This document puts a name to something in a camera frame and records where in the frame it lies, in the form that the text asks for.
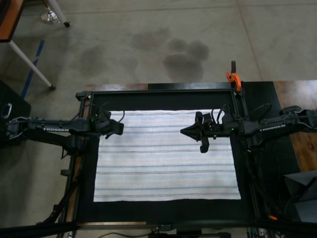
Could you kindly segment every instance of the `concrete floor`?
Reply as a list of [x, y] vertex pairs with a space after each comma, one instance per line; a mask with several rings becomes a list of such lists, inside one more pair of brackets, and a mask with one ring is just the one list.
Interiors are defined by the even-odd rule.
[[[244, 81], [311, 80], [317, 68], [317, 0], [59, 0], [70, 28], [40, 21], [28, 3], [14, 42], [31, 59], [45, 40], [33, 76], [31, 114], [69, 119], [75, 93], [88, 84], [226, 81], [231, 60]], [[28, 66], [0, 44], [0, 79], [21, 93]], [[46, 218], [64, 193], [69, 158], [27, 141], [1, 151], [0, 227]], [[127, 232], [142, 234], [144, 231]], [[104, 232], [79, 232], [97, 237]], [[234, 229], [233, 237], [245, 237]]]

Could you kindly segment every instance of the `white stand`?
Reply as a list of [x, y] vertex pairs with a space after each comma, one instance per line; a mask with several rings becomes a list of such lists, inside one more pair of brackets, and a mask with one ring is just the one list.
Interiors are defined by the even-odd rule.
[[62, 11], [60, 10], [56, 0], [48, 0], [49, 4], [51, 5], [51, 7], [53, 8], [53, 11], [56, 13], [58, 19], [60, 22], [64, 23], [64, 25], [66, 27], [69, 27], [69, 21], [66, 20], [64, 14], [62, 13]]
[[13, 41], [10, 41], [9, 45], [24, 60], [24, 62], [26, 62], [30, 66], [30, 68], [40, 77], [40, 79], [42, 79], [43, 82], [45, 82], [46, 85], [49, 86], [51, 90], [55, 90], [55, 87], [45, 78], [44, 75], [42, 75], [38, 68], [35, 67], [35, 65], [29, 60], [29, 58], [26, 57], [26, 55], [20, 50], [20, 48], [18, 48], [18, 46]]

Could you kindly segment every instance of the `orange clamp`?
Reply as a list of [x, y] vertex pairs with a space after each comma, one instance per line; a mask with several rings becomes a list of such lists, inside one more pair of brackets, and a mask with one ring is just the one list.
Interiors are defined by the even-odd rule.
[[231, 62], [231, 74], [227, 72], [226, 76], [230, 83], [236, 83], [237, 92], [240, 92], [242, 85], [239, 75], [236, 74], [236, 61]]

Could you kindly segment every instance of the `clamp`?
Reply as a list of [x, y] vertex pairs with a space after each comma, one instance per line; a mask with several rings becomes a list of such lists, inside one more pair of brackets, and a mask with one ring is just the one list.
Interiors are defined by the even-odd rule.
[[242, 84], [239, 75], [236, 73], [236, 61], [231, 61], [231, 74], [226, 73], [227, 79], [231, 84], [234, 84], [236, 93], [240, 93]]

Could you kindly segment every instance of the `wooden table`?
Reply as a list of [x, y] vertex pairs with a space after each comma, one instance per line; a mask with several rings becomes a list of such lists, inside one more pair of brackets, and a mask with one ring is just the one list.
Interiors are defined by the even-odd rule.
[[[64, 25], [69, 27], [69, 22], [66, 21], [62, 14], [57, 2], [55, 0], [49, 0], [51, 6], [56, 11], [59, 19], [62, 19]], [[30, 66], [30, 68], [39, 76], [43, 82], [48, 85], [51, 90], [55, 87], [46, 79], [46, 77], [35, 67], [35, 65], [27, 58], [27, 56], [18, 48], [18, 46], [12, 41], [16, 26], [21, 17], [23, 11], [24, 0], [11, 0], [9, 9], [7, 10], [5, 17], [0, 25], [0, 43], [8, 43], [12, 49]]]
[[[282, 108], [293, 105], [317, 109], [317, 80], [275, 82]], [[317, 134], [298, 132], [291, 135], [292, 144], [302, 172], [317, 170]]]
[[[275, 82], [275, 90], [282, 108], [297, 105], [302, 108], [316, 109], [317, 97], [314, 95], [317, 92], [317, 81], [298, 81], [298, 82]], [[149, 84], [112, 84], [87, 86], [86, 91], [147, 91]], [[88, 108], [84, 111], [84, 116], [88, 115]], [[297, 156], [297, 160], [302, 172], [317, 170], [317, 134], [308, 133], [295, 133], [291, 136], [291, 141]], [[73, 179], [78, 173], [80, 162], [82, 157], [77, 157], [75, 160], [75, 173]], [[73, 221], [73, 215], [76, 204], [76, 192], [72, 194], [68, 210], [66, 221]], [[89, 223], [87, 225], [95, 226], [115, 226], [115, 225], [140, 225], [139, 223], [131, 222], [104, 222], [104, 223]]]

